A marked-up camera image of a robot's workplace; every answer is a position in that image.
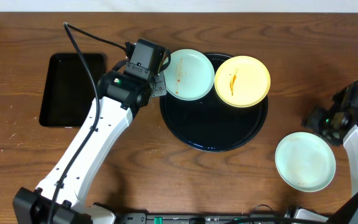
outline plate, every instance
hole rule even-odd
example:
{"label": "plate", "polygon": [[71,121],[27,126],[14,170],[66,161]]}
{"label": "plate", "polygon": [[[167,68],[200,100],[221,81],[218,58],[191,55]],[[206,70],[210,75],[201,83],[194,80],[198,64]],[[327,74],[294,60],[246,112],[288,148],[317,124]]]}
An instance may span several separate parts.
{"label": "plate", "polygon": [[335,157],[321,138],[310,133],[293,133],[277,146],[275,162],[278,173],[297,190],[315,192],[334,178]]}
{"label": "plate", "polygon": [[[205,54],[215,70],[230,55]],[[183,101],[167,93],[160,97],[163,120],[183,143],[202,151],[224,152],[249,142],[262,128],[268,109],[267,97],[248,108],[223,102],[212,88],[198,100]]]}
{"label": "plate", "polygon": [[171,64],[164,70],[168,92],[181,100],[197,100],[214,85],[215,71],[205,55],[182,49],[171,54]]}
{"label": "plate", "polygon": [[269,88],[269,71],[253,57],[233,57],[224,62],[216,72],[216,92],[231,106],[253,106],[265,98]]}

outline round black tray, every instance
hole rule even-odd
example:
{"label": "round black tray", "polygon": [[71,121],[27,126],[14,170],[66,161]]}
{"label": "round black tray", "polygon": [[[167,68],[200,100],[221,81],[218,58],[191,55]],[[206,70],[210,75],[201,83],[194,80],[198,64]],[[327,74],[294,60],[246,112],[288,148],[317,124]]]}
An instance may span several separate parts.
{"label": "round black tray", "polygon": [[[205,54],[215,72],[230,55]],[[223,102],[213,86],[204,97],[183,101],[167,93],[160,97],[162,118],[174,136],[202,151],[224,152],[249,142],[262,128],[267,116],[267,96],[248,108]]]}

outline wooden table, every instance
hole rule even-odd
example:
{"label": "wooden table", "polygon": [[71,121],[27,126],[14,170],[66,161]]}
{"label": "wooden table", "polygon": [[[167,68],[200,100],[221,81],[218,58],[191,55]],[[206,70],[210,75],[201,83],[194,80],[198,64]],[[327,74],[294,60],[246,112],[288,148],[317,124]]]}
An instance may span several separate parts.
{"label": "wooden table", "polygon": [[[87,205],[106,203],[118,212],[249,213],[265,203],[283,212],[301,205],[332,213],[351,197],[343,147],[333,181],[315,193],[299,192],[279,176],[279,141],[302,118],[358,79],[358,14],[149,14],[0,13],[0,223],[15,223],[12,199],[34,189],[63,155],[77,129],[39,122],[48,61],[74,52],[64,21],[123,44],[139,37],[168,47],[250,55],[268,68],[269,111],[260,133],[239,149],[192,149],[168,130],[158,98],[142,108],[120,136],[89,191]],[[124,54],[76,35],[84,52],[102,52],[112,67]]]}

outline wood grain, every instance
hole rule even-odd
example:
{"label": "wood grain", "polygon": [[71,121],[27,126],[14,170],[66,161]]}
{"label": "wood grain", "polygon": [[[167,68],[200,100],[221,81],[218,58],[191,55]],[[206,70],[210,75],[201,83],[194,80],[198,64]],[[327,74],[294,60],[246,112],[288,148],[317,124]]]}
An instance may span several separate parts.
{"label": "wood grain", "polygon": [[[248,213],[265,203],[283,212],[301,205],[332,213],[351,196],[343,147],[324,190],[299,192],[279,176],[275,147],[314,105],[358,79],[358,14],[0,13],[0,223],[15,223],[12,199],[34,189],[63,155],[77,129],[38,123],[48,61],[74,52],[62,23],[119,43],[151,40],[175,51],[250,55],[268,68],[267,120],[245,146],[206,153],[177,140],[160,115],[158,98],[142,108],[98,172],[87,204],[117,211]],[[84,52],[102,52],[112,67],[124,54],[76,35]]]}

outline white plate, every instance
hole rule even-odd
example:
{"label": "white plate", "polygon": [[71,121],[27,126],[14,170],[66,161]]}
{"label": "white plate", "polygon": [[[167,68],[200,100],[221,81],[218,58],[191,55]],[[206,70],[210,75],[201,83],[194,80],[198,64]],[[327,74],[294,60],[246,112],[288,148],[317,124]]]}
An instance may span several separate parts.
{"label": "white plate", "polygon": [[215,71],[209,59],[196,50],[182,49],[171,54],[164,70],[168,92],[181,100],[198,100],[214,85]]}
{"label": "white plate", "polygon": [[321,138],[310,133],[293,133],[277,146],[275,162],[278,173],[297,190],[315,192],[334,178],[335,157]]}

